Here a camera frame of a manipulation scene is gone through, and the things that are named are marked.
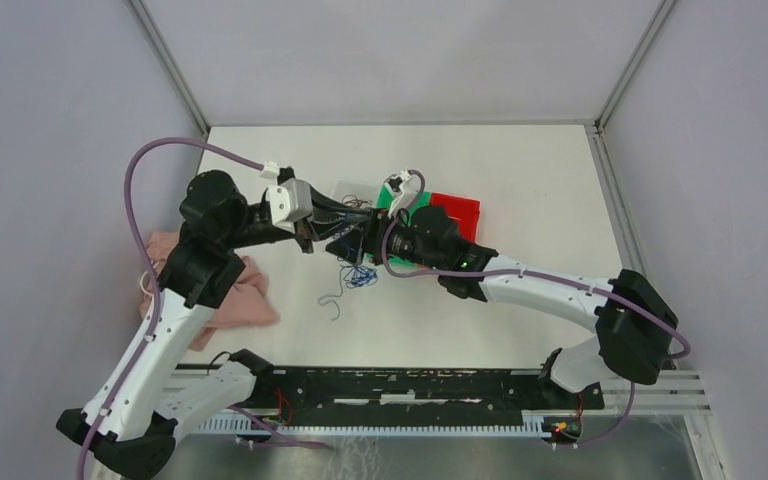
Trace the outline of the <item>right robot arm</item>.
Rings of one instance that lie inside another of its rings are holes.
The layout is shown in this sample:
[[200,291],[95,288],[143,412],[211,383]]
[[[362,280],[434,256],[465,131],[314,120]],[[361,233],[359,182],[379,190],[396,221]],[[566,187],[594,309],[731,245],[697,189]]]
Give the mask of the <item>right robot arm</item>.
[[342,260],[369,258],[383,267],[402,260],[416,268],[398,277],[433,276],[458,298],[526,307],[591,332],[576,346],[554,350],[544,363],[537,392],[551,408],[562,408],[586,387],[614,377],[653,385],[671,358],[678,320],[637,271],[586,277],[528,266],[467,240],[438,206],[395,215],[346,209],[328,215],[326,226],[335,237],[326,250]]

